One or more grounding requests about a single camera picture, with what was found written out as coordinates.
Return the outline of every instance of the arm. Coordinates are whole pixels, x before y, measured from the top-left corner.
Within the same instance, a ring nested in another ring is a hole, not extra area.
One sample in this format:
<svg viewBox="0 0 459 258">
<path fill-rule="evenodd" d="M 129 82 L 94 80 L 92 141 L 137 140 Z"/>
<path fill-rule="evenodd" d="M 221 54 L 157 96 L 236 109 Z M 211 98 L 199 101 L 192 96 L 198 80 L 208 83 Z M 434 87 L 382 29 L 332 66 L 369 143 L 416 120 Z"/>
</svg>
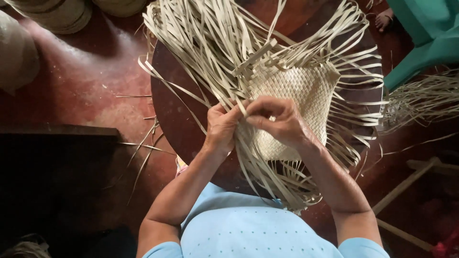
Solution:
<svg viewBox="0 0 459 258">
<path fill-rule="evenodd" d="M 247 114 L 247 122 L 298 151 L 332 210 L 338 245 L 362 237 L 382 246 L 376 217 L 362 190 L 304 123 L 293 101 L 262 96 L 247 107 Z"/>
<path fill-rule="evenodd" d="M 137 258 L 164 242 L 180 244 L 180 224 L 228 152 L 233 150 L 233 134 L 242 117 L 238 106 L 228 113 L 220 104 L 209 109 L 204 146 L 186 172 L 159 193 L 140 225 Z"/>
</svg>

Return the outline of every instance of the red cloth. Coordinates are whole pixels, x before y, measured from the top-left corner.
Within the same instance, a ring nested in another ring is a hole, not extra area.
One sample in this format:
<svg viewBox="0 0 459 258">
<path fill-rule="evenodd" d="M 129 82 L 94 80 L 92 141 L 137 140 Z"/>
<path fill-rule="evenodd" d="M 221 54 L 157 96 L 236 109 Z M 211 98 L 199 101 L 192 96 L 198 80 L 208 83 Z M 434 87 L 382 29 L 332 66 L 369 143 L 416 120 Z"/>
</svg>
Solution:
<svg viewBox="0 0 459 258">
<path fill-rule="evenodd" d="M 459 258 L 459 225 L 447 240 L 432 248 L 432 253 L 435 258 Z"/>
</svg>

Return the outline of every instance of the forearm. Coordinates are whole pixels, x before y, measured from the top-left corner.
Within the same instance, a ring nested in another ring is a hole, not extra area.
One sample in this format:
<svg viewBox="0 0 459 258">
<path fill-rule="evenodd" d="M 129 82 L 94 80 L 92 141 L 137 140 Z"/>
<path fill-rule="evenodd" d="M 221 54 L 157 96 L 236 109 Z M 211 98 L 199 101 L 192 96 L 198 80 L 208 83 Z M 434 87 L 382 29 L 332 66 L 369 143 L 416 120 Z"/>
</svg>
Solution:
<svg viewBox="0 0 459 258">
<path fill-rule="evenodd" d="M 306 143 L 298 152 L 333 212 L 364 213 L 371 210 L 360 187 L 322 144 Z"/>
<path fill-rule="evenodd" d="M 201 149 L 186 172 L 159 193 L 145 219 L 180 225 L 225 158 L 224 154 L 214 150 Z"/>
</svg>

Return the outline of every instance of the right hand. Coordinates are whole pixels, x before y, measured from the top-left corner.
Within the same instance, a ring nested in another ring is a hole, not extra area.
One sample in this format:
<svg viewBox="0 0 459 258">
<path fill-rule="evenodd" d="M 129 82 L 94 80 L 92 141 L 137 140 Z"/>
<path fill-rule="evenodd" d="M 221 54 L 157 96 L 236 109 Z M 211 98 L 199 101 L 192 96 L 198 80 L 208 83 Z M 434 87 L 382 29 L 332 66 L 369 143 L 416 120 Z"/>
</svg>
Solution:
<svg viewBox="0 0 459 258">
<path fill-rule="evenodd" d="M 247 122 L 265 130 L 276 140 L 296 150 L 305 146 L 321 145 L 319 139 L 305 124 L 293 100 L 260 96 L 247 107 Z"/>
</svg>

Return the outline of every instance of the woven palm crown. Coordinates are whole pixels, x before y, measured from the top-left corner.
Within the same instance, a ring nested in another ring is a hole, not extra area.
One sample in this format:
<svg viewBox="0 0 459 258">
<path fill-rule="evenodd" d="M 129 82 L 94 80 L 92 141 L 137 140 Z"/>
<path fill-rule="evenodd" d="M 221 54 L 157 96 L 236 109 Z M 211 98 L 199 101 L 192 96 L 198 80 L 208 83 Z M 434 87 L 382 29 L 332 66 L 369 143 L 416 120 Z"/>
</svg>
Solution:
<svg viewBox="0 0 459 258">
<path fill-rule="evenodd" d="M 376 47 L 346 55 L 360 41 L 369 22 L 354 2 L 343 1 L 318 32 L 297 43 L 274 30 L 284 5 L 285 0 L 279 0 L 270 26 L 233 0 L 158 0 L 148 6 L 143 17 L 149 34 L 164 43 L 191 78 L 204 88 L 202 96 L 164 80 L 149 62 L 141 62 L 139 58 L 139 64 L 173 92 L 182 90 L 209 108 L 211 105 L 203 94 L 206 89 L 227 110 L 233 107 L 229 98 L 236 100 L 243 111 L 242 100 L 260 95 L 293 99 L 306 123 L 321 142 L 327 144 L 336 161 L 343 167 L 355 165 L 360 155 L 340 133 L 366 145 L 373 138 L 334 124 L 330 118 L 374 126 L 381 117 L 380 113 L 356 113 L 343 105 L 346 100 L 337 92 L 337 89 L 352 87 L 357 90 L 362 82 L 376 82 L 373 89 L 383 85 L 381 75 L 367 70 L 381 66 L 379 62 L 366 66 L 356 64 L 365 58 L 381 58 L 372 54 Z M 349 32 L 353 33 L 343 44 L 331 47 L 336 36 Z M 278 43 L 274 36 L 283 43 Z M 359 74 L 350 74 L 353 70 Z M 343 80 L 355 77 L 360 78 L 360 82 Z M 243 121 L 235 141 L 242 172 L 256 193 L 254 183 L 273 198 L 280 198 L 292 210 L 305 209 L 321 199 L 313 179 L 300 169 L 301 160 L 295 150 Z M 282 164 L 282 171 L 273 165 L 276 160 Z"/>
</svg>

